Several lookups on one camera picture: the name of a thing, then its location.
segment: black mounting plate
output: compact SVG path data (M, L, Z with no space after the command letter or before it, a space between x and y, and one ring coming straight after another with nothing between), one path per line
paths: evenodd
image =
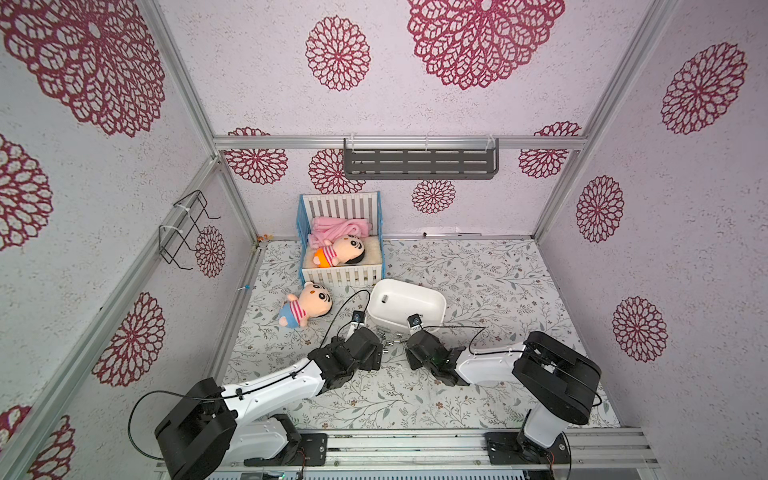
M491 461L491 465L524 465L531 463L523 458L517 438L517 432L485 433L485 447L488 450L488 459ZM554 454L554 464L567 465L570 463L571 453L565 445L565 437L561 433L548 450ZM548 462L544 456L539 457L539 464L547 465Z
M306 455L306 464L304 464L305 460L300 453L301 449ZM269 460L249 458L243 464L246 467L300 467L302 464L307 467L322 467L326 464L326 452L328 452L328 435L325 433L302 433L296 454L287 463L281 463L277 458Z

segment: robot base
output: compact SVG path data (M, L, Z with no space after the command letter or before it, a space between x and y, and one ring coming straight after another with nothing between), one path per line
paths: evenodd
M305 433L303 435L296 431L293 422L288 415L278 413L273 415L283 425L288 438L288 444L283 447L273 458L246 458L243 465L246 467L273 467L273 466L292 466L300 467L320 467L326 464L326 447L328 446L328 435L325 433Z
M522 465L533 463L547 465L554 455L553 464L568 464L571 461L571 453L565 448L565 437L561 433L549 449L541 449L534 453L529 449L523 449L518 444L516 432L488 432L485 434L485 445L488 449L488 459L491 465Z
M533 412L544 407L539 404ZM519 432L488 432L485 434L485 447L491 465L535 465L566 464L571 462L571 450L566 447L563 432L554 438L549 448L532 441L525 434L525 426L531 420L531 410L525 416Z
M273 466L289 466L300 467L305 465L307 467L322 467L326 464L326 451L328 447L328 435L325 433L303 433L301 434L301 440L299 440L296 454L292 458L270 458L269 460L262 460L257 458L249 458L243 465L246 467L273 467ZM302 457L300 450L304 450L306 460Z

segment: white plastic basin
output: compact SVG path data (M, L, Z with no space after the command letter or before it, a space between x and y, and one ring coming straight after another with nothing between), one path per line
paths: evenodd
M367 311L376 325L407 334L408 317L414 313L422 317L423 326L442 325L445 297L424 286L386 278L373 287Z

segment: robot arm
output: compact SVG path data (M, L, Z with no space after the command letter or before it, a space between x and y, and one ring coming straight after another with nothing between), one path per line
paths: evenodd
M223 387L210 378L199 381L155 429L171 478L202 480L222 462L293 462L301 435L287 415L271 414L339 388L358 369L378 370L382 350L379 337L361 327L346 341L334 339L259 379Z
M522 343L470 353L466 347L446 349L420 329L418 319L409 318L409 323L406 356L411 369L424 366L447 386L517 380L536 397L539 403L528 413L516 442L505 446L526 462L557 458L560 452L551 447L565 428L589 421L600 368L546 333L532 332Z

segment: metal bracket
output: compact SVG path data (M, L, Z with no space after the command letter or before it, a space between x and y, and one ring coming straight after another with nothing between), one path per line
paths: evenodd
M350 180L490 180L498 172L498 138L488 143L493 148L360 150L347 148L344 139L344 175Z

